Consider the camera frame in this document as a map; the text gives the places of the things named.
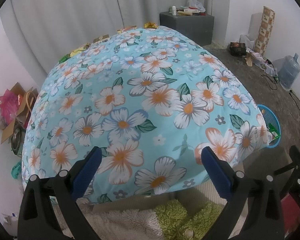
pink plastic bag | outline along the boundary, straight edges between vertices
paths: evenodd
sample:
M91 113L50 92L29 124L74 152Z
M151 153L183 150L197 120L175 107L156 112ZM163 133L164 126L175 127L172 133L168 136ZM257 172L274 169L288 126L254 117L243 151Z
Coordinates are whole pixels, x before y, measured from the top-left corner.
M18 109L18 96L7 89L4 95L0 97L0 112L7 124L16 117Z

gray cabinet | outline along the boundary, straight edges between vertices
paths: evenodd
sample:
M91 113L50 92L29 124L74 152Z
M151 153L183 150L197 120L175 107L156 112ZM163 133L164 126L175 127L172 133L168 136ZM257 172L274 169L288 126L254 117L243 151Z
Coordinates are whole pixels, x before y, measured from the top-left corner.
M212 42L214 16L173 16L169 12L162 12L160 25L174 29L200 46L205 46Z

bottle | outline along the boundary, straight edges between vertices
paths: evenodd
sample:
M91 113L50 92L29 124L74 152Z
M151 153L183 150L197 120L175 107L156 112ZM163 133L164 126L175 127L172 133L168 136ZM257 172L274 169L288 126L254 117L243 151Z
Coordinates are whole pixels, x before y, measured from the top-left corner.
M278 77L280 79L280 85L284 90L289 91L295 79L300 72L300 65L297 62L298 54L296 53L294 57L286 56L284 57L284 62L282 68L278 72Z
M177 8L175 6L172 6L172 15L177 15Z

floral blanket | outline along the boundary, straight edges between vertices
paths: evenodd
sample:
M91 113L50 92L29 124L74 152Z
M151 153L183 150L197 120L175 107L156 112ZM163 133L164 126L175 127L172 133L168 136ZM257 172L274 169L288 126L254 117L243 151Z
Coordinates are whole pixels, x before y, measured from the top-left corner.
M136 29L56 65L35 103L22 158L53 177L98 146L81 203L157 195L208 179L201 150L231 166L268 144L261 112L213 55L175 30Z

cardboard box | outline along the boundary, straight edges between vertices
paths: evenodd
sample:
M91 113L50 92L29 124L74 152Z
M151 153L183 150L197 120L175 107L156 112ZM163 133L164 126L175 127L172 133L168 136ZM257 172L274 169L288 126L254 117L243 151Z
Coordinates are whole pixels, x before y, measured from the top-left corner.
M28 103L31 107L33 107L35 103L35 97L34 95L38 95L37 89L32 90L30 88L28 91L25 91L22 86L19 83L16 83L13 88L10 89L11 92L15 93L16 95L22 95L22 101L20 104L20 107L17 112L17 117L22 117L24 116L25 119L27 119L28 115L31 114L30 110L28 109L28 106L26 105L26 97L25 95L28 92L33 92L29 94L28 97ZM2 136L1 136L1 144L7 140L14 132L15 125L18 124L16 122L16 118L2 131Z

